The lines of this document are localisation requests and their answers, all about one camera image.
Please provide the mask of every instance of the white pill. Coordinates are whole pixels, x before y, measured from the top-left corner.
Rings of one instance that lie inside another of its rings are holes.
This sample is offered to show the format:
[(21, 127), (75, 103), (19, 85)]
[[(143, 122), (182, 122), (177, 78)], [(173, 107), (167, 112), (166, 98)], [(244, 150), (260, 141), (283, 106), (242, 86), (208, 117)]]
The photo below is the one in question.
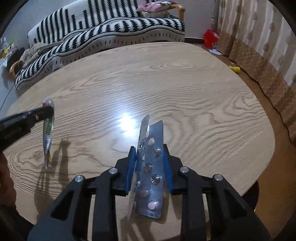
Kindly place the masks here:
[(150, 210), (154, 210), (155, 208), (157, 208), (157, 202), (150, 202), (150, 203), (148, 203), (148, 208)]

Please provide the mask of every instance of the wood grain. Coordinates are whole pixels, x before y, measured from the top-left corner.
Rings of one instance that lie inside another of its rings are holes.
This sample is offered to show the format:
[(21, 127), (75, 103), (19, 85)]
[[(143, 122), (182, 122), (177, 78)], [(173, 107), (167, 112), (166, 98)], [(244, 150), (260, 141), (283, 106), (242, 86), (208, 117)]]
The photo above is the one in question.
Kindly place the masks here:
[[(53, 168), (45, 171), (42, 123), (5, 151), (17, 208), (30, 222), (76, 175), (99, 175), (136, 146), (142, 118), (163, 120), (170, 153), (197, 173), (221, 173), (245, 193), (267, 167), (274, 133), (262, 106), (223, 62), (198, 46), (149, 43), (104, 51), (42, 79), (7, 115), (55, 102)], [(163, 217), (127, 222), (128, 197), (116, 199), (120, 240), (177, 236), (181, 197), (165, 195)]]

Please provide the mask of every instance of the wooden armrest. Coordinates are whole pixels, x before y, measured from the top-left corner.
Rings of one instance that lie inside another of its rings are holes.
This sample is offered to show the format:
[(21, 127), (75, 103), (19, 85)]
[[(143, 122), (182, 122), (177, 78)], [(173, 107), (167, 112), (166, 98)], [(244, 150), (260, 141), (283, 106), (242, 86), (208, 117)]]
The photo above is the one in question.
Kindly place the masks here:
[(16, 61), (15, 63), (13, 63), (13, 65), (10, 67), (9, 69), (9, 74), (11, 76), (11, 78), (13, 79), (13, 81), (15, 82), (17, 80), (17, 77), (15, 75), (15, 67), (18, 66), (20, 63), (20, 61)]
[(173, 4), (173, 5), (170, 6), (169, 10), (174, 9), (174, 8), (176, 8), (178, 10), (178, 18), (179, 18), (179, 20), (184, 21), (185, 8), (180, 4)]

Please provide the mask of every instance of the beige curtain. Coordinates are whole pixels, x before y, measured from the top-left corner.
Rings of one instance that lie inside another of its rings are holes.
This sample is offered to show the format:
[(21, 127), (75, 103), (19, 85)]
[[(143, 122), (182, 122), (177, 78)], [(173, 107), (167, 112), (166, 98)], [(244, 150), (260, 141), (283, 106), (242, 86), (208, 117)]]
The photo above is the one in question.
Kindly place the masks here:
[(217, 49), (257, 81), (296, 145), (296, 37), (268, 0), (221, 0)]

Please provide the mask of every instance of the yellow toy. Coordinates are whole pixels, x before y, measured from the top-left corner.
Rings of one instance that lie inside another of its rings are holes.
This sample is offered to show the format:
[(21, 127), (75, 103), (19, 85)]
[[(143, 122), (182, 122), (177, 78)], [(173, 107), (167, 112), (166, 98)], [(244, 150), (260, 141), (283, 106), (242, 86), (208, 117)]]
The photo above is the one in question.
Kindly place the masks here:
[(232, 67), (232, 66), (229, 66), (229, 68), (231, 68), (234, 72), (236, 72), (237, 74), (240, 73), (240, 67), (236, 66), (236, 67)]
[(8, 53), (8, 50), (9, 50), (10, 48), (6, 48), (6, 49), (4, 49), (3, 51), (2, 51), (2, 53), (0, 54), (0, 58), (4, 58), (5, 56), (6, 56), (6, 54)]

